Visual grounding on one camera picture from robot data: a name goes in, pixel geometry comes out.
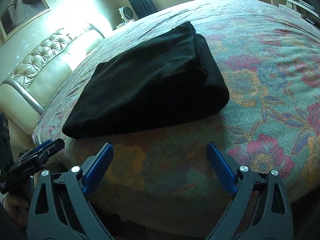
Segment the white tv console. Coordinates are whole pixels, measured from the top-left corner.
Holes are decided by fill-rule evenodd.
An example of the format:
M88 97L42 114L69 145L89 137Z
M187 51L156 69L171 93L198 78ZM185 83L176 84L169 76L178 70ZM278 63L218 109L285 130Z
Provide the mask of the white tv console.
M319 28L319 14L309 3L302 0L283 0L283 3L279 4L278 7Z

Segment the floral bedspread bed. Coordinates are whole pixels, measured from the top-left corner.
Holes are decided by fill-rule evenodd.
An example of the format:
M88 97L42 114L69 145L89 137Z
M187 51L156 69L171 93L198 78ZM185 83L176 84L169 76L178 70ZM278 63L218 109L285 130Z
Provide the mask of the floral bedspread bed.
M104 39L52 97L32 139L54 159L114 158L90 198L101 213L206 237L230 195L213 142L253 172L279 173L294 202L319 186L319 29L257 0L195 0Z

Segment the white desk fan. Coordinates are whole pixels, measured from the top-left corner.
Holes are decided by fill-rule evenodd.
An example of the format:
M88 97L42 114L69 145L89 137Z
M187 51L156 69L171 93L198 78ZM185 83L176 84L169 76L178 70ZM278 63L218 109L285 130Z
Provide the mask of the white desk fan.
M127 23L134 19L134 14L130 7L121 7L118 11L123 22Z

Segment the black pants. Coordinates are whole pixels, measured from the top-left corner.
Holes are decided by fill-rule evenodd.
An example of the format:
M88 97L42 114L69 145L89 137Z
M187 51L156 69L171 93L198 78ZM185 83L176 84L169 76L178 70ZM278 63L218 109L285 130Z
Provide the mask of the black pants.
M190 22L97 65L62 132L73 139L129 134L212 116L229 91Z

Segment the framed wall picture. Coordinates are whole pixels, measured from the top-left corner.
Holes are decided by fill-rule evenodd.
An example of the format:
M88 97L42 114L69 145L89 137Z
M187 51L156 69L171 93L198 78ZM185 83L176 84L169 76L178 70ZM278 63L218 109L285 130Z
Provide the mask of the framed wall picture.
M7 42L24 26L50 10L45 0L1 0L1 39Z

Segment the cream tufted leather headboard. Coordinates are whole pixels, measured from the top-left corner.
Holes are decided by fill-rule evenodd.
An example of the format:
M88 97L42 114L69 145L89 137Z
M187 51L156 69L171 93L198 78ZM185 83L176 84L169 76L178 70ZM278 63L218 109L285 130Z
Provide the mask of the cream tufted leather headboard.
M110 35L92 23L58 29L22 57L1 82L1 114L7 119L10 147L16 157L46 139L61 136L69 107L57 98L66 82L78 78L83 61Z

